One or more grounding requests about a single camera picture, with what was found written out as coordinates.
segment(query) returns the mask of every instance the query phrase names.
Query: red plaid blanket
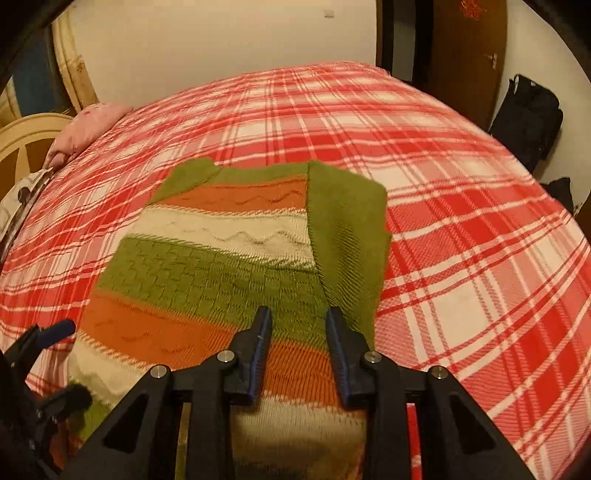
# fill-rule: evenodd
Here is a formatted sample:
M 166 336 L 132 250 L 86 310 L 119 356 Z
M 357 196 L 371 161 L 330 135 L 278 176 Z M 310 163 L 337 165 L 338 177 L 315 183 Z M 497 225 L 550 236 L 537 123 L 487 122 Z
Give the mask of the red plaid blanket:
M 589 244 L 494 139 L 361 64 L 245 74 L 125 117 L 29 215 L 0 276 L 0 348 L 34 323 L 80 319 L 140 208 L 198 155 L 244 167 L 318 158 L 381 182 L 393 238 L 377 349 L 449 367 L 538 478 L 564 470 L 591 427 Z M 35 364 L 37 391 L 64 384 L 71 347 Z

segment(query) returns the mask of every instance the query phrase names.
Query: orange knit stripe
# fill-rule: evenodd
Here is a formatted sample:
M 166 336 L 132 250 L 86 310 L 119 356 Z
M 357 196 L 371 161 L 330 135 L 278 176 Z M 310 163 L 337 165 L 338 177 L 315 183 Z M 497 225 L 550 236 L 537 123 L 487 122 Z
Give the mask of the orange knit stripe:
M 156 202 L 210 212 L 253 212 L 306 208 L 305 177 L 290 177 L 264 184 L 205 184 Z
M 228 347 L 236 329 L 205 318 L 174 315 L 149 304 L 93 289 L 81 329 L 116 352 L 172 370 L 200 364 Z M 319 406 L 339 401 L 327 353 L 293 342 L 274 341 L 269 349 L 265 390 Z

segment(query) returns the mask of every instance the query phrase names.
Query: white knit stripe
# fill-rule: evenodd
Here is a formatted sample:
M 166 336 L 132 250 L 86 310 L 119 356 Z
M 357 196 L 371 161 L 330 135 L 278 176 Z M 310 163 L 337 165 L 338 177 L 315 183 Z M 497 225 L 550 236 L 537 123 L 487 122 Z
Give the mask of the white knit stripe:
M 81 330 L 68 357 L 68 376 L 113 408 L 144 376 L 150 364 L 105 347 Z
M 304 471 L 304 478 L 348 478 L 361 461 L 365 418 L 358 413 L 294 403 L 264 392 L 255 411 L 236 409 L 236 461 Z
M 152 205 L 142 211 L 128 235 L 201 245 L 247 259 L 314 267 L 307 215 L 302 211 L 213 215 Z

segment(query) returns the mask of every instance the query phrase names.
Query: pink pillow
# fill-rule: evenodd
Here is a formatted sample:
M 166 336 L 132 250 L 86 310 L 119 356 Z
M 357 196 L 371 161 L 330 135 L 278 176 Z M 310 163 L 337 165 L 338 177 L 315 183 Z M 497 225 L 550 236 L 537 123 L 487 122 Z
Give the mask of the pink pillow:
M 133 110 L 121 103 L 95 103 L 82 110 L 56 137 L 43 168 L 62 168 Z

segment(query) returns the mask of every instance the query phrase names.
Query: wooden door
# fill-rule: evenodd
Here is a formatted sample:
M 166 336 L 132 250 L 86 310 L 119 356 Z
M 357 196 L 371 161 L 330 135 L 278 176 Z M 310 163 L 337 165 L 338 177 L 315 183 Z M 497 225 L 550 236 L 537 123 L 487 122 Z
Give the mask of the wooden door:
M 479 19 L 461 0 L 433 0 L 433 44 L 423 89 L 488 130 L 505 62 L 505 0 L 480 0 Z

